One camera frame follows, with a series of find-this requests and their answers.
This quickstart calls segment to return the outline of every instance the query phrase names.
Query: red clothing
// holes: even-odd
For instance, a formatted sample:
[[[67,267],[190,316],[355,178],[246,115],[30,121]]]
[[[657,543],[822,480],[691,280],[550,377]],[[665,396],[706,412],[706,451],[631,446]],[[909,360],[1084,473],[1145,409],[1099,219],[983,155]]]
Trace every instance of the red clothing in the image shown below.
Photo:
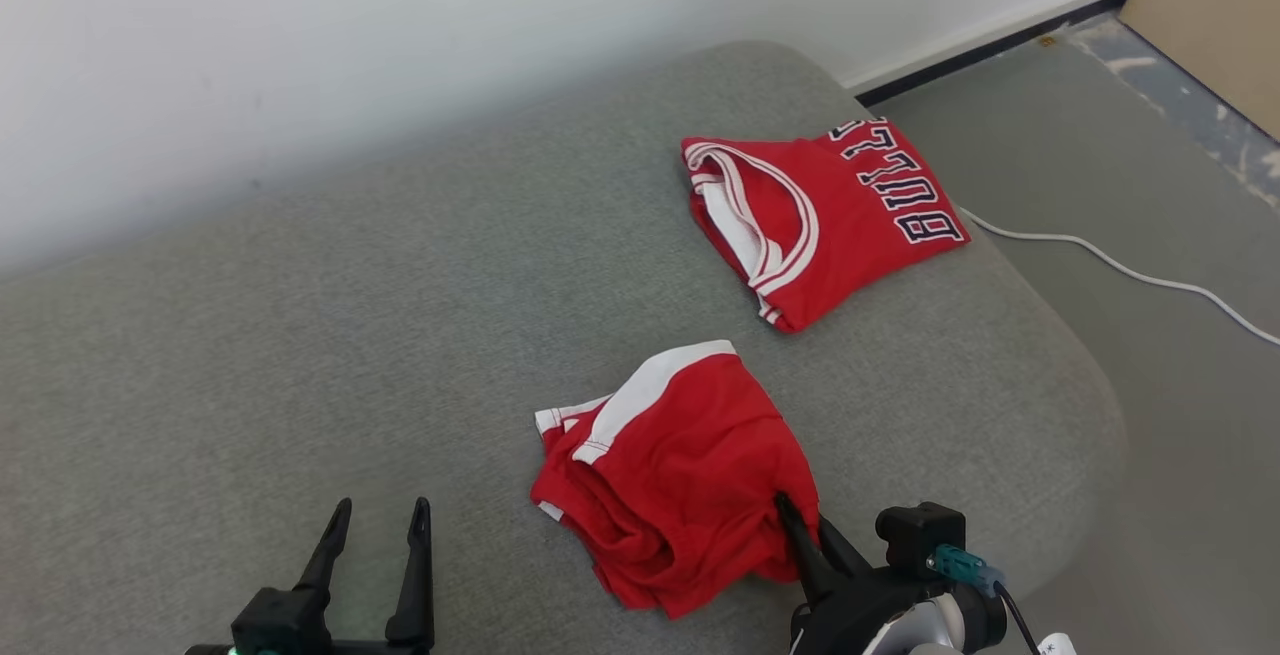
[[[682,148],[698,225],[786,333],[969,242],[933,171],[884,119],[792,143],[690,137]]]
[[[536,421],[547,463],[530,496],[627,608],[678,618],[748,573],[796,580],[773,496],[817,532],[818,491],[730,342],[654,354],[616,394]]]

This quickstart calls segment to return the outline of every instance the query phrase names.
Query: red fabric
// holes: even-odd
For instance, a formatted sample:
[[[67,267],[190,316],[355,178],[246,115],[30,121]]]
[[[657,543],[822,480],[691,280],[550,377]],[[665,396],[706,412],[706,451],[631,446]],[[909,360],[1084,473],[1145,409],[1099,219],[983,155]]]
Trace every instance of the red fabric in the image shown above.
[[[598,432],[617,414],[602,417],[608,400],[543,432],[534,503],[563,510],[559,522],[590,551],[600,585],[627,608],[678,618],[748,573],[796,580],[773,496],[787,493],[815,535],[818,491],[795,436],[739,356],[730,347],[685,365],[652,395],[611,444]],[[591,463],[573,459],[590,452],[600,453]]]
[[[694,217],[756,292],[760,316],[786,333],[817,322],[870,281],[969,242],[933,171],[884,119],[847,122],[792,143],[691,137],[682,148]],[[731,180],[739,182],[737,193]],[[795,255],[794,262],[744,267],[709,214],[705,185],[730,191],[736,207],[754,216],[758,234],[776,242],[783,257]],[[813,251],[805,255],[809,239]]]

